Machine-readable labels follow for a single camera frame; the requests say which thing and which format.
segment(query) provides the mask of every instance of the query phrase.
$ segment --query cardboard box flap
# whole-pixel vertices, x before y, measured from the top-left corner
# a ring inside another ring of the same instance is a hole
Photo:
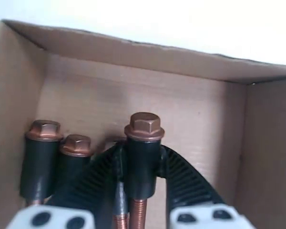
[[[286,65],[240,60],[101,34],[4,21],[40,47],[65,57],[236,83],[286,77]]]

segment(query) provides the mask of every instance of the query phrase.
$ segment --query copper bolt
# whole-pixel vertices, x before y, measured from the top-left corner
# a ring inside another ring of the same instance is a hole
[[[30,130],[25,134],[27,138],[37,141],[60,141],[61,125],[58,122],[50,120],[35,120]]]
[[[131,116],[130,123],[124,129],[125,134],[138,141],[158,141],[164,136],[164,130],[160,126],[159,116],[138,112]]]
[[[132,199],[130,204],[129,229],[144,229],[147,200]]]
[[[114,215],[113,221],[115,229],[128,229],[128,214]]]
[[[60,152],[70,156],[91,156],[91,140],[83,135],[68,135],[65,142],[60,146]]]

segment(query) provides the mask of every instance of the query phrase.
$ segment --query cardboard box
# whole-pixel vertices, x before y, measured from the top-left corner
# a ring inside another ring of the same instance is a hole
[[[33,120],[97,145],[138,111],[158,114],[163,144],[257,228],[286,229],[286,66],[15,21],[0,21],[0,229],[22,207]],[[158,179],[147,229],[165,228],[164,209]]]

